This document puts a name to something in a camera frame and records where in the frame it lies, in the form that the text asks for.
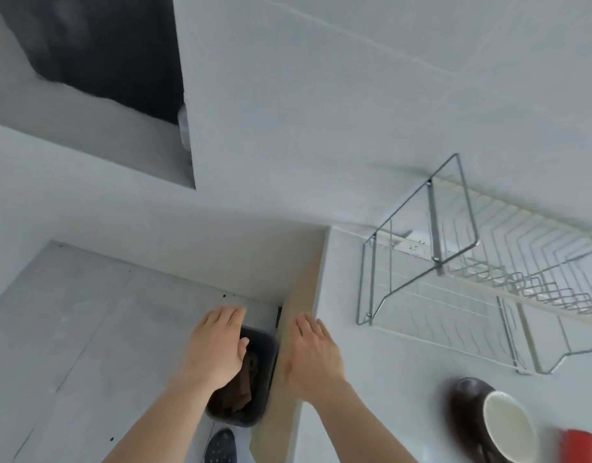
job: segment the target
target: hand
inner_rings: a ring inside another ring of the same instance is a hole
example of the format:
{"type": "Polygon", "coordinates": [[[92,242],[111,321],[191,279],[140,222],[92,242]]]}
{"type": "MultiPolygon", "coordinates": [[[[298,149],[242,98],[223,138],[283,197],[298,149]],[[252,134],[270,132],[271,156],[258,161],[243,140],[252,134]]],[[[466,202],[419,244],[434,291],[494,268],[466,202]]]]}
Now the hand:
{"type": "Polygon", "coordinates": [[[283,356],[286,382],[314,406],[346,383],[338,346],[320,319],[300,313],[288,326],[289,353],[283,356]]]}
{"type": "Polygon", "coordinates": [[[174,381],[200,386],[209,394],[227,385],[242,367],[248,338],[240,339],[246,310],[224,305],[208,312],[193,330],[174,381]]]}

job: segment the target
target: brown towel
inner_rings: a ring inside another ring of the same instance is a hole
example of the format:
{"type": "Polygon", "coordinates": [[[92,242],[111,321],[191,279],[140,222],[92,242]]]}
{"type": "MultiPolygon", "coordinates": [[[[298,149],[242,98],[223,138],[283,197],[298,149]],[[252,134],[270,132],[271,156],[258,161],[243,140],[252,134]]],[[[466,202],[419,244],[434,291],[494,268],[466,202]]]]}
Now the brown towel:
{"type": "Polygon", "coordinates": [[[240,372],[222,389],[215,392],[215,400],[224,413],[236,413],[251,401],[254,381],[258,373],[258,358],[247,352],[240,372]]]}

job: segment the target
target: floor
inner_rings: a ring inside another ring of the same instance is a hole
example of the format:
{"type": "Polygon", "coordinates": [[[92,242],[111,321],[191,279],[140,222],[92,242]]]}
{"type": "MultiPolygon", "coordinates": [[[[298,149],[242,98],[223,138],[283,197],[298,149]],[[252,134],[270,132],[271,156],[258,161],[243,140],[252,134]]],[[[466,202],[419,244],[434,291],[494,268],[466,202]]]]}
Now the floor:
{"type": "MultiPolygon", "coordinates": [[[[277,308],[52,242],[0,297],[0,463],[100,462],[173,371],[188,334],[222,303],[274,331],[277,308]]],[[[204,416],[187,457],[202,461],[204,416]]],[[[250,429],[233,428],[253,462],[250,429]]]]}

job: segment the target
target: left hand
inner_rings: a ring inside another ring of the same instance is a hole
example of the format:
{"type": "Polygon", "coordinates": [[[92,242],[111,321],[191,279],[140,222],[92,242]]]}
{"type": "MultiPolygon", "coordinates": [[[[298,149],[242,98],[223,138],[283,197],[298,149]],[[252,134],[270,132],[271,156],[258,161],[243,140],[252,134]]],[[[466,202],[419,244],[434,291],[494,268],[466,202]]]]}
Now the left hand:
{"type": "Polygon", "coordinates": [[[248,338],[240,339],[246,309],[223,305],[208,312],[189,337],[175,381],[208,393],[227,385],[242,367],[248,338]]]}

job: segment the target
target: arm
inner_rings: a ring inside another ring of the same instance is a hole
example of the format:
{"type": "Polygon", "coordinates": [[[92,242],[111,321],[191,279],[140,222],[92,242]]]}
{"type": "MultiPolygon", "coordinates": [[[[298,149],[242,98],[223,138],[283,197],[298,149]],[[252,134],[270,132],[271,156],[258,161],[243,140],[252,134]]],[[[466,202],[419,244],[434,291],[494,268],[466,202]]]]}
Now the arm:
{"type": "Polygon", "coordinates": [[[346,381],[341,354],[322,321],[301,313],[288,334],[285,378],[319,414],[341,463],[417,463],[346,381]]]}
{"type": "Polygon", "coordinates": [[[221,307],[193,330],[180,370],[103,463],[182,463],[212,393],[242,366],[245,309],[221,307]]]}

